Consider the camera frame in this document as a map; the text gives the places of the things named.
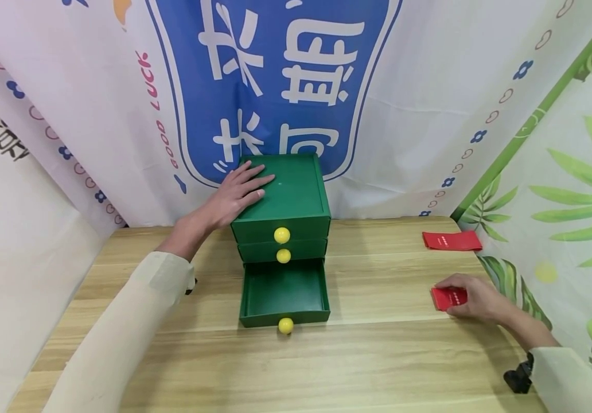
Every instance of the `table surface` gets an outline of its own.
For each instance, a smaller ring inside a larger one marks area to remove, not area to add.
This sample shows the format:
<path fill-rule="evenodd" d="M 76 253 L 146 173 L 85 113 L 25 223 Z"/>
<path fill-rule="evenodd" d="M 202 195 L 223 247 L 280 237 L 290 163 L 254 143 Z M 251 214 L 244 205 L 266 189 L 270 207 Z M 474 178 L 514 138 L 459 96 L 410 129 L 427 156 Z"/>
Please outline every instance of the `table surface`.
<path fill-rule="evenodd" d="M 121 229 L 106 243 L 9 412 L 39 412 L 66 362 L 169 228 Z M 525 358 L 499 327 L 438 312 L 430 288 L 453 272 L 486 276 L 473 252 L 429 251 L 447 217 L 334 221 L 326 254 L 330 320 L 243 329 L 243 267 L 231 231 L 193 264 L 199 281 L 135 371 L 123 412 L 545 412 L 514 395 L 505 370 Z"/>

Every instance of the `red card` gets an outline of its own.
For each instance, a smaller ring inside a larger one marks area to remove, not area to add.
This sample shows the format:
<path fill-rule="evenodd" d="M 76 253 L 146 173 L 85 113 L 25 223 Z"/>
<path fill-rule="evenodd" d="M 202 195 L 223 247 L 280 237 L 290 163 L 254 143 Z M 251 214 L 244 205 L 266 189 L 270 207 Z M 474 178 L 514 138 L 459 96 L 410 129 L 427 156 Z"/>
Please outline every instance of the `red card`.
<path fill-rule="evenodd" d="M 463 288 L 432 288 L 431 296 L 434 297 L 436 309 L 440 311 L 468 301 L 468 292 Z"/>
<path fill-rule="evenodd" d="M 463 231 L 461 233 L 422 233 L 424 244 L 432 250 L 447 251 L 480 251 L 482 244 L 475 231 Z"/>

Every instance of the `hand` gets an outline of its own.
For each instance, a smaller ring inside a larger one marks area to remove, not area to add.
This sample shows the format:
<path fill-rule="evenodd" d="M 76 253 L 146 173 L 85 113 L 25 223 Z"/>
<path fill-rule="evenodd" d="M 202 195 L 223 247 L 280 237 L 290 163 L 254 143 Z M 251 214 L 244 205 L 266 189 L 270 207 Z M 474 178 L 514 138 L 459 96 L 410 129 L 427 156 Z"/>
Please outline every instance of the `hand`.
<path fill-rule="evenodd" d="M 449 287 L 465 288 L 468 293 L 468 301 L 465 304 L 447 310 L 447 313 L 454 317 L 479 318 L 504 325 L 514 314 L 521 313 L 521 309 L 496 291 L 486 280 L 466 274 L 453 274 L 436 284 L 436 288 Z"/>
<path fill-rule="evenodd" d="M 275 178 L 275 175 L 254 178 L 262 170 L 264 165 L 251 168 L 251 161 L 247 161 L 227 174 L 220 188 L 198 210 L 212 229 L 230 225 L 244 209 L 262 199 L 264 190 L 259 188 Z"/>

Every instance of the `black clip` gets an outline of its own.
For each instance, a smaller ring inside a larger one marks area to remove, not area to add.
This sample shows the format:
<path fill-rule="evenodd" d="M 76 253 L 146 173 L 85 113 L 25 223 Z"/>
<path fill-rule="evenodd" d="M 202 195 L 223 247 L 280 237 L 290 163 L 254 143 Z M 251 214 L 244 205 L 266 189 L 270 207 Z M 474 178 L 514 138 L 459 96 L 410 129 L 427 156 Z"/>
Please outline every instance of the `black clip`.
<path fill-rule="evenodd" d="M 530 386 L 532 385 L 530 376 L 532 375 L 532 366 L 534 364 L 535 358 L 529 352 L 528 360 L 519 364 L 516 370 L 505 371 L 503 379 L 505 379 L 505 382 L 514 393 L 525 395 L 530 391 Z"/>

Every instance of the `yellow ball handle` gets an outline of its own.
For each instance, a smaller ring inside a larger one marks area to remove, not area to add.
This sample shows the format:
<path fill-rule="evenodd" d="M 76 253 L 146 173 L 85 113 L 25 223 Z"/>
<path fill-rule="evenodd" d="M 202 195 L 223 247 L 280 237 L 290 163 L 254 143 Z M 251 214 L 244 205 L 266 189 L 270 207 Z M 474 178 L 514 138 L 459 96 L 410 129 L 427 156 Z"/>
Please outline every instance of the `yellow ball handle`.
<path fill-rule="evenodd" d="M 287 264 L 291 260 L 291 252 L 287 248 L 283 248 L 275 255 L 275 259 L 281 264 Z"/>
<path fill-rule="evenodd" d="M 275 239 L 275 242 L 278 244 L 286 244 L 289 238 L 291 238 L 291 234 L 285 227 L 279 227 L 273 233 L 273 239 Z"/>
<path fill-rule="evenodd" d="M 282 320 L 278 322 L 278 330 L 284 335 L 291 334 L 294 330 L 293 320 L 291 318 L 282 318 Z"/>

